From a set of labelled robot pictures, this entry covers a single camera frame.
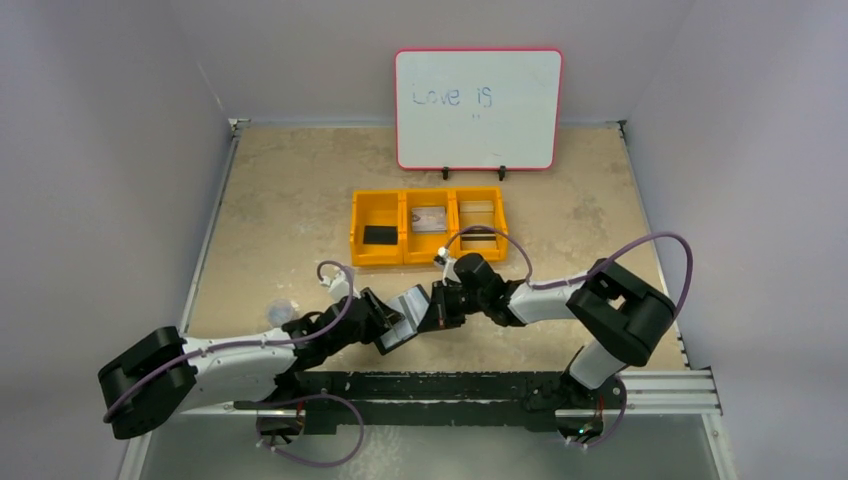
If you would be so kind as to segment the black leather card holder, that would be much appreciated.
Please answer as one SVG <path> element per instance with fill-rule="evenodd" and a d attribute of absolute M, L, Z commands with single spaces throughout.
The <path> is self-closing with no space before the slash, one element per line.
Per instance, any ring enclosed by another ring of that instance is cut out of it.
<path fill-rule="evenodd" d="M 381 355 L 388 355 L 418 335 L 418 327 L 429 307 L 430 297 L 421 284 L 391 298 L 388 307 L 400 314 L 391 328 L 374 341 Z"/>

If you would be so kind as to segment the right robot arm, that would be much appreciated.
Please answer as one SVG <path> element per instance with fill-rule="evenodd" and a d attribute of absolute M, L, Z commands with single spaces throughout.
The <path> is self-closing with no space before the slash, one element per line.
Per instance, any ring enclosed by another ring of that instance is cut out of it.
<path fill-rule="evenodd" d="M 453 273 L 431 287 L 417 332 L 458 328 L 467 316 L 482 314 L 501 327 L 574 319 L 592 335 L 561 381 L 564 399 L 584 407 L 601 386 L 628 366 L 647 364 L 672 325 L 676 307 L 669 297 L 619 265 L 600 259 L 586 280 L 561 280 L 542 288 L 506 280 L 479 254 L 460 257 Z"/>

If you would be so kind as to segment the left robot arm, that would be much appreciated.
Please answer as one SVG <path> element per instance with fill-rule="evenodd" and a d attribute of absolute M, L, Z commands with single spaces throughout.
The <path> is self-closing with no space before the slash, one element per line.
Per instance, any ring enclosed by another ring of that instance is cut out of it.
<path fill-rule="evenodd" d="M 287 373 L 319 366 L 357 343 L 388 353 L 411 337 L 428 300 L 419 288 L 387 302 L 364 289 L 323 312 L 232 338 L 184 337 L 173 326 L 158 328 L 98 372 L 104 421 L 115 438 L 126 440 L 176 413 L 228 401 L 287 408 L 298 395 L 298 382 Z"/>

